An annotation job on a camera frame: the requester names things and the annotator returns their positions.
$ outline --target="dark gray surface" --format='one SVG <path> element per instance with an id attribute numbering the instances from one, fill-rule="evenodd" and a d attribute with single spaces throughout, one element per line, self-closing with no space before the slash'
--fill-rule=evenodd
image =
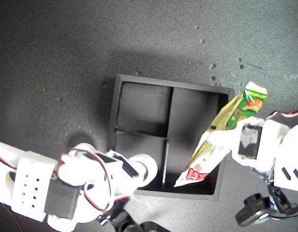
<path id="1" fill-rule="evenodd" d="M 83 132 L 104 150 L 117 73 L 209 85 L 215 76 L 236 91 L 252 80 L 269 93 L 259 116 L 296 110 L 298 0 L 0 0 L 0 141 L 59 158 Z M 242 200 L 259 191 L 261 180 L 228 157 L 218 201 L 136 196 L 128 208 L 173 232 L 298 232 L 298 219 L 236 225 Z"/>

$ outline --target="snack bag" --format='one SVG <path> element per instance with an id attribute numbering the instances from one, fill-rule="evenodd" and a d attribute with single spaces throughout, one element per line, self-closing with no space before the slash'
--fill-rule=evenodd
<path id="1" fill-rule="evenodd" d="M 201 136 L 190 163 L 181 173 L 174 187 L 204 180 L 230 152 L 229 149 L 206 141 L 208 133 L 214 130 L 234 129 L 240 120 L 254 116 L 264 105 L 266 99 L 266 89 L 249 82 L 243 93 L 235 96 L 232 101 L 221 109 L 212 121 L 211 126 Z"/>

